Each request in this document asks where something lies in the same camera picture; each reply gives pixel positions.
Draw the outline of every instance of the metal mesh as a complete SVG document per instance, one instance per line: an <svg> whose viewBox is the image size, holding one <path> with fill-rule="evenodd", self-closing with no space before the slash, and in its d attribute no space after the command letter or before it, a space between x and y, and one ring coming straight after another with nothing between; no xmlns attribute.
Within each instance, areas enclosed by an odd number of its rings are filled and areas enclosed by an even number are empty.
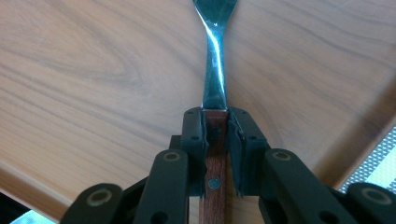
<svg viewBox="0 0 396 224"><path fill-rule="evenodd" d="M396 193L396 127L339 190L346 192L357 182L370 182Z"/></svg>

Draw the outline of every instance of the metal utensil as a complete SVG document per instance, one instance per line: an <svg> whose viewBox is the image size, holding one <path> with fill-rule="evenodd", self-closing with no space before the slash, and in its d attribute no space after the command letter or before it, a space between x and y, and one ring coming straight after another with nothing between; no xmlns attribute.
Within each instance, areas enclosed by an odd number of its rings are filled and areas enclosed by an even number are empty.
<svg viewBox="0 0 396 224"><path fill-rule="evenodd" d="M202 109L227 110L223 35L236 0L193 0L207 34L207 59Z"/></svg>

